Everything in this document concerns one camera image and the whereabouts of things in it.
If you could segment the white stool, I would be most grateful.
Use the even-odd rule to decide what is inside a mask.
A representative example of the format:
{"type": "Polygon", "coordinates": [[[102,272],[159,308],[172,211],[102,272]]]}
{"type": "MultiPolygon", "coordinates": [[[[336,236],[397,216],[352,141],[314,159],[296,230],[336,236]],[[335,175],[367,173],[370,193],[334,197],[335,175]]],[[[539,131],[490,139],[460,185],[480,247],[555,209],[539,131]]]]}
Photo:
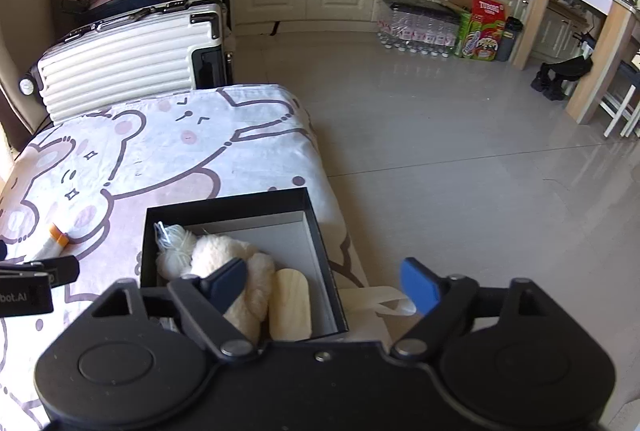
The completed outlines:
{"type": "Polygon", "coordinates": [[[620,62],[600,107],[611,118],[603,132],[605,138],[618,125],[622,125],[622,138],[639,136],[639,68],[636,65],[620,62]]]}

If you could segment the black object on floor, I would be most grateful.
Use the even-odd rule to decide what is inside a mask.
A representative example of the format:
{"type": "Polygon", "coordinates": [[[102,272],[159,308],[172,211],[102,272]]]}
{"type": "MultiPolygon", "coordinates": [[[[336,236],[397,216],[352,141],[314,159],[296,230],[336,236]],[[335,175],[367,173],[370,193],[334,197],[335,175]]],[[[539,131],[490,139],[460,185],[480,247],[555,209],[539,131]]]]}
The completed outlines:
{"type": "Polygon", "coordinates": [[[559,63],[542,63],[530,86],[549,101],[563,101],[563,82],[582,79],[590,73],[592,66],[591,58],[581,55],[559,63]]]}

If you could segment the red green carton box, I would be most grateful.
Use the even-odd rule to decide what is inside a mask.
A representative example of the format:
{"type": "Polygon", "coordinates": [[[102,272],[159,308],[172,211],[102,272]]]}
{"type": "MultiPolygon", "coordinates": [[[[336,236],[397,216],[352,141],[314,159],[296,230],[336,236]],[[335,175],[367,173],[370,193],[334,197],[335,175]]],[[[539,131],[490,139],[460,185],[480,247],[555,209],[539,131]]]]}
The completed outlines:
{"type": "Polygon", "coordinates": [[[506,8],[495,0],[472,0],[469,12],[460,15],[454,55],[491,62],[495,59],[506,27],[506,8]]]}

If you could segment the white ribbed suitcase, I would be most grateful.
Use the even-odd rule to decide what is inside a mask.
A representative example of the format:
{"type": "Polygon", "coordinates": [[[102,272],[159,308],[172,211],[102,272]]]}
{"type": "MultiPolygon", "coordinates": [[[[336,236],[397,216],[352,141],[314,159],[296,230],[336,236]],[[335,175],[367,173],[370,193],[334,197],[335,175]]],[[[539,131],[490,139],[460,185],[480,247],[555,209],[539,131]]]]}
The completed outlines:
{"type": "Polygon", "coordinates": [[[175,0],[69,32],[17,81],[55,124],[107,106],[230,84],[222,0],[175,0]]]}

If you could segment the black open box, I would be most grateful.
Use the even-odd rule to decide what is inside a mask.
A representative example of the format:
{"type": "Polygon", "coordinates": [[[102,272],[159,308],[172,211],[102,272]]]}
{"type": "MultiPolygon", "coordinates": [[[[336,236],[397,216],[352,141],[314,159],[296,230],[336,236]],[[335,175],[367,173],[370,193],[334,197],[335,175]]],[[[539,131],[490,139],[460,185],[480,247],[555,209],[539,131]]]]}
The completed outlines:
{"type": "Polygon", "coordinates": [[[140,283],[203,279],[238,259],[246,277],[224,318],[251,343],[330,338],[348,324],[307,188],[152,208],[140,283]]]}

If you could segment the white yarn ball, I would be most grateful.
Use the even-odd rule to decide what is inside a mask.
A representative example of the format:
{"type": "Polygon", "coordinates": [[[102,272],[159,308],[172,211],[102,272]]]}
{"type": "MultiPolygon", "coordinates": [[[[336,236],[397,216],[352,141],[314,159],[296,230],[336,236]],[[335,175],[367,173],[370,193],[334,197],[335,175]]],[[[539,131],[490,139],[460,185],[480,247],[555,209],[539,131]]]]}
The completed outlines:
{"type": "Polygon", "coordinates": [[[154,224],[155,241],[158,248],[157,273],[166,281],[181,277],[191,271],[192,253],[198,237],[183,226],[154,224]]]}

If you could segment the pack of water bottles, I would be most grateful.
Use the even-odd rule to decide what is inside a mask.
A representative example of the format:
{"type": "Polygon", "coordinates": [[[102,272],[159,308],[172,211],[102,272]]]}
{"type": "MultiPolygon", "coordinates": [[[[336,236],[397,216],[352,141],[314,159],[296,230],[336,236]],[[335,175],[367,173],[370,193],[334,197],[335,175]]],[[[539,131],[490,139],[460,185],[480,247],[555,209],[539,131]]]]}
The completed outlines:
{"type": "Polygon", "coordinates": [[[386,49],[449,58],[460,14],[428,0],[381,0],[376,24],[378,40],[386,49]]]}

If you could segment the plastic roll with orange cap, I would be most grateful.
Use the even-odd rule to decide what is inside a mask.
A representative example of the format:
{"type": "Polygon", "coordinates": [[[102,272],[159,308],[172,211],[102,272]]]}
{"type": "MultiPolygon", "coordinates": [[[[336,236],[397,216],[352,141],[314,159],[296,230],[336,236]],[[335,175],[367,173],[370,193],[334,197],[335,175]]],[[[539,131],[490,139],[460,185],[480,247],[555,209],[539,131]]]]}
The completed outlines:
{"type": "Polygon", "coordinates": [[[27,261],[38,261],[61,257],[68,244],[68,236],[55,224],[37,235],[26,252],[27,261]]]}

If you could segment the cream fluffy plush toy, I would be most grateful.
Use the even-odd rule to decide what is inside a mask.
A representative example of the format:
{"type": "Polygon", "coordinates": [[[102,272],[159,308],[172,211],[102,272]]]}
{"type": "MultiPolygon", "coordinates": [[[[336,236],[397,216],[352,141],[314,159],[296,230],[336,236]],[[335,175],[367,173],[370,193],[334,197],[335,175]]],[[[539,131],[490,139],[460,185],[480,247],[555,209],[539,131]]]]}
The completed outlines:
{"type": "Polygon", "coordinates": [[[198,237],[191,273],[205,298],[252,344],[258,344],[272,294],[273,258],[252,243],[227,235],[198,237]]]}

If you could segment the bear print bed sheet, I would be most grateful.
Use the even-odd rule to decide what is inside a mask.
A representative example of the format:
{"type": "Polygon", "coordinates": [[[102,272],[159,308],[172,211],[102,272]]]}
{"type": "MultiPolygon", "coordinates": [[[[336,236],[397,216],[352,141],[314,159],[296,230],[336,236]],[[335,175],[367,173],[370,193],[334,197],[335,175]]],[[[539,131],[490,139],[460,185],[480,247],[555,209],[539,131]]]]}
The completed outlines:
{"type": "Polygon", "coordinates": [[[366,287],[314,127],[284,87],[237,84],[154,96],[38,134],[2,190],[1,237],[9,260],[21,263],[57,229],[80,274],[52,293],[51,313],[2,321],[2,428],[47,423],[34,388],[36,361],[113,281],[139,275],[149,208],[289,188],[309,194],[336,284],[366,287]]]}

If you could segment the black trash bin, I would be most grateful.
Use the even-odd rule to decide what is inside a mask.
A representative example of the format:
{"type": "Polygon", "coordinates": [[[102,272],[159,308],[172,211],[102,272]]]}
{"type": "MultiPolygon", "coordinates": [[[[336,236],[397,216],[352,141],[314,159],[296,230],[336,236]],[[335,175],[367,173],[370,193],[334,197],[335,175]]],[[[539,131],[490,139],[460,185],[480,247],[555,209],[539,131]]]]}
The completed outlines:
{"type": "Polygon", "coordinates": [[[523,23],[514,16],[509,16],[504,25],[502,38],[499,42],[498,51],[495,60],[498,62],[506,62],[518,41],[518,36],[524,28],[523,23]]]}

